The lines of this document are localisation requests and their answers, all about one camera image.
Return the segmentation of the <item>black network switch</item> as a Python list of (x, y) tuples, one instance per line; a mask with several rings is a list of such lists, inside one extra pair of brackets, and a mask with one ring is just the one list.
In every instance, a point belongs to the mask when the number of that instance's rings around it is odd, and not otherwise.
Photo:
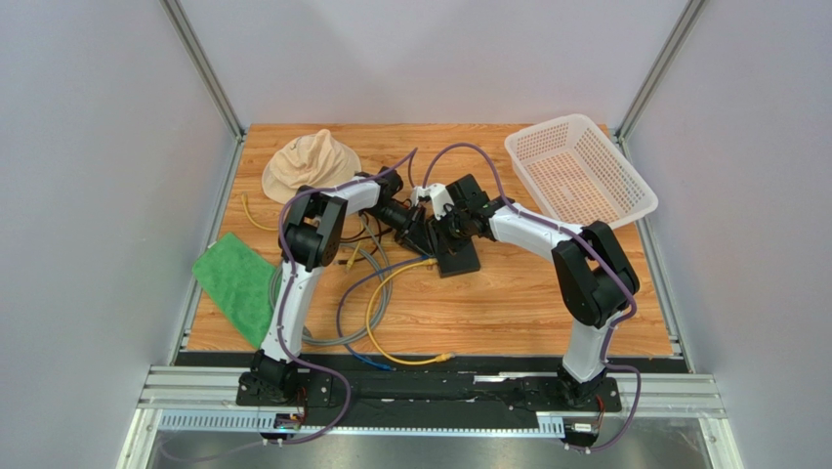
[(429, 235), (441, 278), (470, 274), (480, 269), (476, 247), (470, 237), (455, 237), (438, 224), (429, 225)]

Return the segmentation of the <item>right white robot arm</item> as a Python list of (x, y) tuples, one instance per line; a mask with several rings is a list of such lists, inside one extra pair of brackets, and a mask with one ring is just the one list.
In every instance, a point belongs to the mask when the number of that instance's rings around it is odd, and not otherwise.
[(431, 222), (442, 241), (486, 237), (551, 262), (562, 301), (573, 317), (558, 371), (562, 390), (584, 399), (606, 374), (613, 328), (635, 311), (640, 282), (612, 228), (596, 221), (567, 224), (531, 212), (500, 195), (489, 198), (472, 175), (445, 186), (416, 187), (413, 203), (433, 207)]

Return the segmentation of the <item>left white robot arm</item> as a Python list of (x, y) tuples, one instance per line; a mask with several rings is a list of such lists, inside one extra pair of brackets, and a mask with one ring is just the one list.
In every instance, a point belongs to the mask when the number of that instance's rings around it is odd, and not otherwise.
[(300, 386), (301, 365), (350, 386), (342, 373), (300, 358), (305, 321), (319, 278), (340, 246), (346, 217), (367, 211), (401, 229), (405, 221), (395, 218), (393, 206), (402, 189), (396, 170), (384, 167), (376, 175), (359, 172), (331, 188), (302, 186), (285, 203), (278, 230), (282, 250), (279, 299), (250, 370), (240, 376), (242, 391), (286, 402)]

